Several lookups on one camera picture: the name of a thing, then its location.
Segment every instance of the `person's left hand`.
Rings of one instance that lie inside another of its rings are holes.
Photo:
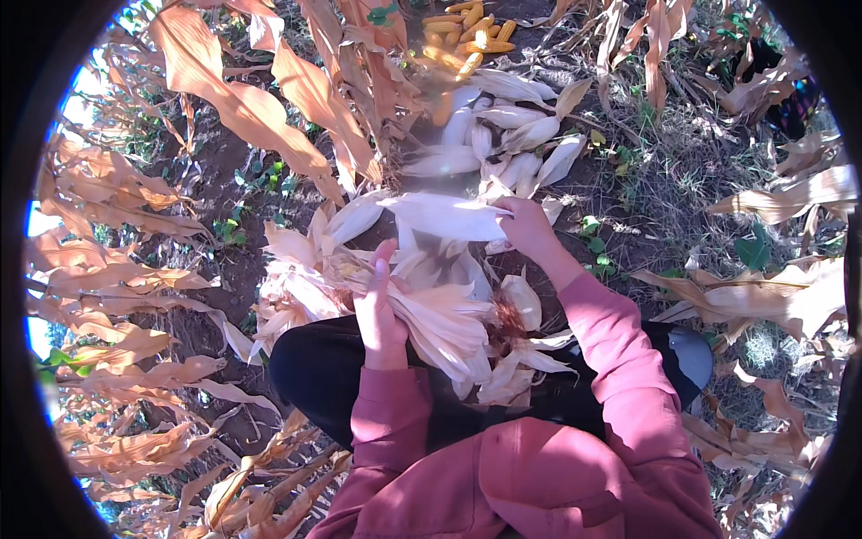
[[[378,245],[371,259],[374,276],[365,296],[353,295],[359,333],[365,344],[365,366],[377,371],[407,368],[407,324],[395,316],[389,301],[389,260],[395,253],[397,240],[385,240]]]

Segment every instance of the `knee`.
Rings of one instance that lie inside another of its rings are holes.
[[[676,352],[679,370],[698,389],[703,389],[712,377],[712,348],[703,335],[677,326],[668,334],[668,344]]]

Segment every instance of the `person's right hand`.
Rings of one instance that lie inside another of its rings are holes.
[[[515,214],[498,215],[497,224],[512,247],[545,271],[556,291],[562,291],[585,271],[559,242],[540,204],[526,198],[503,197],[494,205]]]
[[[542,259],[562,248],[541,205],[518,197],[499,198],[494,205],[515,214],[498,215],[497,224],[506,233],[512,247],[536,264],[542,266]]]

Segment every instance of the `pink jacket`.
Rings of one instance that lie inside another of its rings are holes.
[[[591,275],[559,294],[598,375],[608,443],[533,418],[499,423],[425,454],[425,369],[364,369],[353,407],[353,469],[308,535],[454,539],[721,537],[709,482],[689,450],[679,400],[634,303]]]

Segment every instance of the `husked corn ear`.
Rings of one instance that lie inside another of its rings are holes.
[[[508,20],[504,22],[503,29],[500,30],[500,34],[497,36],[497,41],[509,41],[513,32],[515,32],[515,21]]]
[[[470,13],[464,17],[464,28],[471,28],[474,24],[479,22],[484,16],[484,8],[481,3],[477,3],[472,8],[470,8]]]
[[[464,63],[464,67],[462,67],[458,71],[458,75],[455,76],[455,82],[461,82],[467,77],[471,76],[476,68],[482,65],[482,60],[484,59],[484,55],[482,53],[473,53],[470,55],[470,58]]]
[[[452,112],[452,93],[449,91],[444,91],[443,95],[440,96],[440,102],[437,104],[437,108],[434,110],[434,115],[431,117],[431,121],[434,122],[434,125],[443,126],[449,120],[449,113]]]
[[[446,44],[449,47],[458,45],[458,40],[461,38],[461,28],[456,28],[453,32],[446,34]]]
[[[460,15],[437,15],[433,17],[425,17],[422,19],[422,26],[427,26],[432,22],[463,22],[464,17]]]
[[[431,60],[442,64],[443,66],[448,67],[454,71],[460,71],[462,67],[464,67],[464,61],[458,60],[450,53],[447,53],[443,49],[439,47],[435,47],[433,45],[426,45],[422,48],[422,53],[428,56]]]
[[[457,22],[429,22],[425,25],[426,32],[436,32],[438,34],[447,34],[449,32],[453,32],[455,28],[458,27]]]
[[[482,19],[477,22],[479,28],[476,30],[476,46],[485,48],[488,45],[488,40],[490,37],[488,36],[488,28],[490,28],[490,22],[487,19]]]
[[[459,13],[461,10],[470,10],[477,3],[482,3],[482,0],[471,0],[470,2],[454,3],[446,8],[447,13]]]
[[[435,34],[434,32],[426,32],[425,33],[425,42],[429,45],[433,45],[435,47],[443,47],[443,38]]]
[[[482,47],[478,41],[468,41],[464,43],[463,50],[467,53],[510,53],[515,50],[515,44],[505,41],[488,41],[488,44]]]
[[[488,15],[488,16],[484,17],[484,19],[487,19],[489,24],[494,24],[494,16],[493,15]],[[478,25],[479,25],[479,21],[476,21],[476,24],[472,25],[469,30],[467,30],[463,34],[461,34],[461,39],[459,39],[459,41],[461,43],[467,43],[468,41],[473,41],[473,38],[476,37],[476,30],[479,29]]]

